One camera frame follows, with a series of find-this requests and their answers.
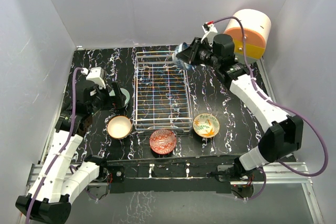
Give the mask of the pale green bowl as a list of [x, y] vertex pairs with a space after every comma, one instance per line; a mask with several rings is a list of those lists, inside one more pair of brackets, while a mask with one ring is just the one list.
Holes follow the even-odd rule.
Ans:
[[[126, 90], [126, 89], [124, 89], [124, 88], [121, 88], [121, 93], [122, 93], [123, 95], [125, 95], [124, 107], [126, 107], [126, 106], [128, 105], [128, 103], [129, 103], [129, 101], [130, 101], [130, 94], [129, 94], [128, 90]], [[111, 90], [111, 91], [109, 92], [109, 96], [110, 96], [110, 97], [115, 97], [115, 96], [116, 96], [114, 90]]]

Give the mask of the blue white patterned bowl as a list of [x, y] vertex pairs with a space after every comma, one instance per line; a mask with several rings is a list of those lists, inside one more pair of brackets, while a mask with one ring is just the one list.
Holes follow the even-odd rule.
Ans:
[[194, 70], [194, 67], [191, 64], [186, 63], [183, 60], [183, 55], [181, 52], [188, 47], [188, 44], [183, 42], [176, 46], [174, 53], [172, 55], [173, 63], [181, 70], [191, 71]]

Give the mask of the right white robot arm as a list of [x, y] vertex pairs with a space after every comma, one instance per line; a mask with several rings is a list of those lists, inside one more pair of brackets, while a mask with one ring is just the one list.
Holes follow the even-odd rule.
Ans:
[[291, 116], [271, 104], [272, 100], [262, 89], [254, 87], [251, 71], [237, 62], [234, 42], [230, 35], [218, 34], [213, 43], [194, 38], [192, 43], [182, 43], [175, 48], [173, 61], [184, 70], [201, 64], [213, 68], [218, 80], [238, 97], [258, 120], [264, 135], [258, 145], [234, 160], [232, 167], [217, 175], [228, 175], [247, 180], [253, 170], [273, 163], [301, 148], [303, 120]]

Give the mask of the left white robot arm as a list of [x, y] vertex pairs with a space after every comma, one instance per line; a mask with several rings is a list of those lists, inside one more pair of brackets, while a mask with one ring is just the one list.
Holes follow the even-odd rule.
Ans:
[[80, 193], [92, 181], [106, 181], [110, 176], [105, 158], [89, 155], [77, 167], [71, 167], [71, 161], [93, 115], [124, 109], [130, 94], [117, 82], [112, 83], [112, 90], [90, 83], [85, 88], [73, 87], [72, 92], [72, 104], [60, 113], [51, 148], [34, 184], [16, 200], [15, 206], [27, 223], [65, 223]]

